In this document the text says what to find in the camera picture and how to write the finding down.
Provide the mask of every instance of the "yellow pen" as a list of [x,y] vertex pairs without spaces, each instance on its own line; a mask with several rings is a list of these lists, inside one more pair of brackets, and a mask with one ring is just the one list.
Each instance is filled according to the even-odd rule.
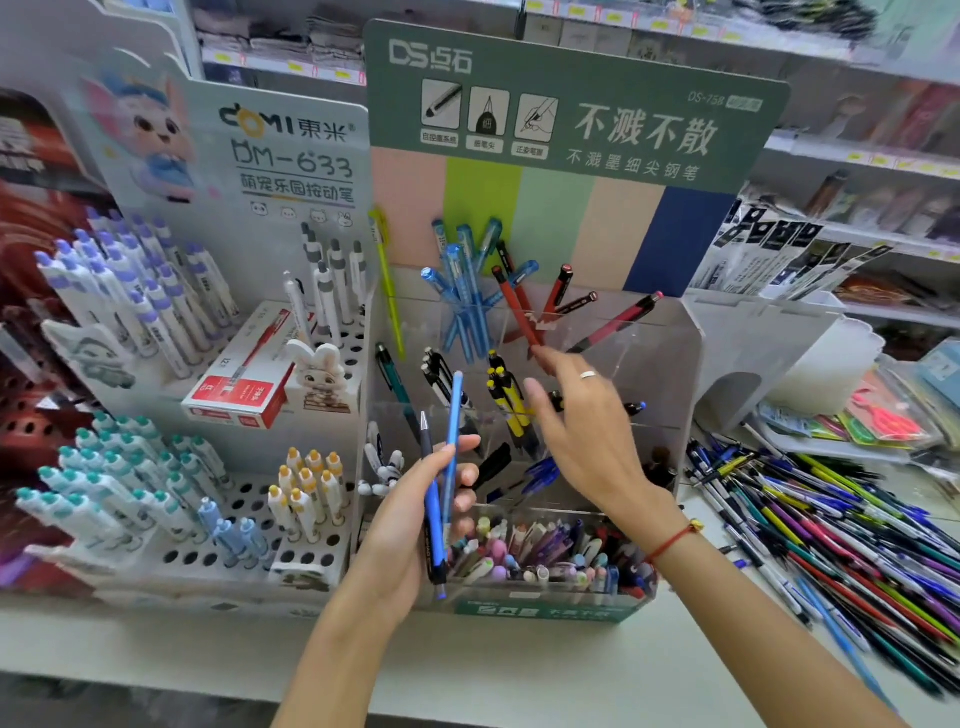
[[387,292],[387,308],[390,311],[390,321],[394,326],[396,352],[401,359],[407,356],[403,348],[403,332],[400,330],[400,314],[396,310],[396,289],[394,280],[390,278],[390,261],[387,260],[387,246],[390,244],[390,234],[387,232],[387,219],[379,208],[374,207],[370,212],[370,227],[373,231],[373,242],[376,243],[376,253],[380,258],[380,270],[383,272],[383,287]]

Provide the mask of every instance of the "right hand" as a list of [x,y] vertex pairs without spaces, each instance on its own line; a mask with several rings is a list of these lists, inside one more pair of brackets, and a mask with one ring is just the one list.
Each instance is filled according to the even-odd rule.
[[669,523],[665,530],[674,523],[682,527],[686,519],[673,497],[643,474],[630,418],[613,383],[600,375],[581,378],[593,368],[579,354],[549,347],[533,347],[533,354],[543,370],[560,382],[564,418],[554,411],[538,381],[525,379],[523,388],[570,485],[615,521],[622,518],[621,527],[633,530],[626,522],[641,526],[644,538],[632,534],[639,542],[656,543],[661,524]]

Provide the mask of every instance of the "red pen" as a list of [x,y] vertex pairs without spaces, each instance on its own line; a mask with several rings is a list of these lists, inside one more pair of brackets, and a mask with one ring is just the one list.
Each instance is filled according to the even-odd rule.
[[596,346],[608,336],[613,336],[618,331],[622,331],[630,324],[642,319],[654,309],[654,306],[657,305],[657,301],[662,298],[663,294],[660,291],[657,291],[657,293],[640,299],[635,305],[632,305],[608,324],[597,329],[586,339],[581,339],[572,347],[567,349],[566,353],[583,353],[590,347]]
[[500,290],[503,291],[504,301],[506,301],[507,305],[513,310],[516,323],[520,326],[520,330],[523,331],[523,335],[527,337],[527,341],[530,343],[530,346],[539,346],[540,341],[537,339],[537,334],[533,327],[530,326],[530,322],[527,320],[524,309],[520,305],[520,300],[517,296],[519,287],[517,288],[517,291],[514,290],[514,287],[507,280],[507,277],[504,275],[503,269],[500,266],[494,265],[492,273],[493,277],[496,278],[496,282],[500,284]]
[[546,306],[543,307],[543,315],[540,317],[541,321],[546,323],[557,318],[557,316],[554,315],[554,311],[556,311],[557,307],[564,302],[566,289],[570,287],[570,282],[572,280],[573,266],[568,264],[560,266],[560,273],[557,275],[557,280],[553,284],[553,289],[550,291],[550,295],[547,297]]

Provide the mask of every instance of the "hand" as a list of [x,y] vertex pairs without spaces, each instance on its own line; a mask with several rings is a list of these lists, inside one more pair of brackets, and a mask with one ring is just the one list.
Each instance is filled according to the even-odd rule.
[[662,534],[669,538],[686,518],[671,495],[643,474],[630,418],[613,383],[599,375],[580,378],[593,368],[579,354],[549,347],[533,347],[533,353],[543,370],[557,378],[564,394],[561,419],[539,382],[523,382],[564,477],[621,528],[634,530],[631,536],[641,548],[658,546]]
[[[464,435],[458,450],[468,452],[480,444],[479,435]],[[373,609],[373,619],[382,620],[391,631],[406,618],[417,601],[423,582],[423,497],[427,488],[453,457],[453,446],[437,446],[429,457],[418,460],[383,499],[363,545],[337,591],[356,600],[359,609]],[[457,479],[472,486],[480,476],[473,464],[458,465]],[[476,494],[461,490],[453,510],[464,514],[476,503]],[[451,541],[473,530],[473,520],[457,516],[450,526]]]

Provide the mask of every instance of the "cartoon character sign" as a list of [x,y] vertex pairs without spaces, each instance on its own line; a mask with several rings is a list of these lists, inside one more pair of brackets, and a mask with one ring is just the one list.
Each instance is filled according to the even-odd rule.
[[83,79],[90,114],[100,129],[132,158],[130,172],[148,195],[188,204],[195,193],[190,164],[196,161],[187,131],[186,104],[169,77],[160,88],[105,73]]
[[344,402],[347,380],[340,365],[340,350],[332,344],[321,344],[314,351],[299,339],[292,339],[287,342],[287,351],[297,364],[297,383],[306,390],[303,409],[349,414],[349,405]]

